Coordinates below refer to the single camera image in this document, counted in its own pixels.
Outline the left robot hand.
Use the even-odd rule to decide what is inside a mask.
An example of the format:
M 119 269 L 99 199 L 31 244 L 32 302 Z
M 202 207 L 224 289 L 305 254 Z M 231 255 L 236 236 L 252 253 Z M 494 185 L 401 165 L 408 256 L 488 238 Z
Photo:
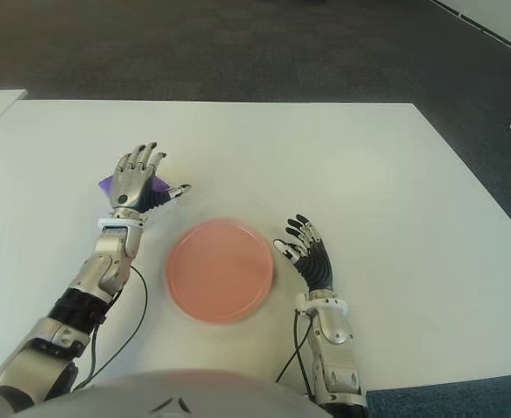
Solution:
M 156 147 L 156 142 L 138 145 L 118 161 L 109 196 L 113 218 L 139 219 L 142 214 L 181 197 L 192 188 L 188 184 L 162 192 L 153 188 L 158 166 L 166 157 L 164 152 L 152 154 Z

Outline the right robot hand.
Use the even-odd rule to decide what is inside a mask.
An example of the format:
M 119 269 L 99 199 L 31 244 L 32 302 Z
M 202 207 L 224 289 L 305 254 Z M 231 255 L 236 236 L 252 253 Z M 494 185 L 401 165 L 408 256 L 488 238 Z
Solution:
M 286 221 L 285 231 L 296 242 L 275 239 L 272 244 L 304 279 L 308 291 L 333 291 L 333 268 L 324 240 L 316 226 L 297 214 Z

